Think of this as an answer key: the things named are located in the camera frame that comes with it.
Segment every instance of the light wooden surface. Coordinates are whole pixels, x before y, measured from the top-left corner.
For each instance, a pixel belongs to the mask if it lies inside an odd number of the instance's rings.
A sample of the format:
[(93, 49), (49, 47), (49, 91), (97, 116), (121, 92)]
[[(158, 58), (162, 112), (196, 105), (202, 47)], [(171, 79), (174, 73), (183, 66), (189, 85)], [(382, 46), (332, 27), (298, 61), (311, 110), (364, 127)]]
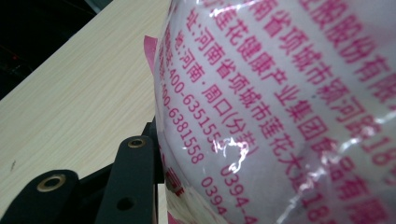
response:
[[(0, 217), (34, 177), (80, 178), (114, 161), (155, 113), (144, 35), (159, 36), (167, 0), (115, 0), (0, 102)], [(160, 223), (167, 223), (163, 187)]]

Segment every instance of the plastic bag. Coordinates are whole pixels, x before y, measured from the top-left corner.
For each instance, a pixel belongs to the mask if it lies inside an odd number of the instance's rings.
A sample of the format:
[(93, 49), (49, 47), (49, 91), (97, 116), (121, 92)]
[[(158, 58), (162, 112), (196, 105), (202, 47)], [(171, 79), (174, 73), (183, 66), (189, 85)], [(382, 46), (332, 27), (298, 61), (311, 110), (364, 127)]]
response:
[(178, 223), (396, 223), (396, 2), (174, 0), (155, 60)]

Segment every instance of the dark background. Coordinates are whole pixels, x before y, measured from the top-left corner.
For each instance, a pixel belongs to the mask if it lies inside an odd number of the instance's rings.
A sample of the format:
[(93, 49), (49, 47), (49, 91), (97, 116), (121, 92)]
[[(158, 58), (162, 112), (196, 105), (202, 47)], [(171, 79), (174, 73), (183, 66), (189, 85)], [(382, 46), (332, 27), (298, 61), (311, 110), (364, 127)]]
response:
[(0, 0), (0, 100), (95, 15), (84, 0)]

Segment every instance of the metal hole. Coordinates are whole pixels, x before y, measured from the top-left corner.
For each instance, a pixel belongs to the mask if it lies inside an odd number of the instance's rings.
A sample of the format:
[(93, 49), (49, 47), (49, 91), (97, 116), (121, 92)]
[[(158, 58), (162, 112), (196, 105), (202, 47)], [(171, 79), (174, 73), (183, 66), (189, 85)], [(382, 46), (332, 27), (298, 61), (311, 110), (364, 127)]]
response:
[(126, 211), (134, 207), (134, 200), (131, 198), (123, 198), (117, 203), (117, 208)]
[(50, 192), (60, 188), (66, 182), (65, 175), (52, 175), (45, 178), (37, 185), (37, 190), (40, 192)]
[(134, 140), (130, 141), (128, 143), (128, 147), (133, 147), (133, 148), (142, 147), (145, 144), (146, 144), (146, 141), (144, 139), (137, 138), (137, 139), (134, 139)]

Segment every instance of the black machine part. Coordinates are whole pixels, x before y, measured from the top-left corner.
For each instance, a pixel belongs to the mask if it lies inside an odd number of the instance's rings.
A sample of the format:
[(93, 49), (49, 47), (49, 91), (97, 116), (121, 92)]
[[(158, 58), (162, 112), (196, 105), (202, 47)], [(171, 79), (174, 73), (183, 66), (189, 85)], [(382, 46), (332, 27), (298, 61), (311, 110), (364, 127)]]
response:
[(113, 164), (82, 179), (54, 170), (33, 179), (0, 221), (8, 223), (158, 223), (163, 170), (155, 120), (120, 144)]

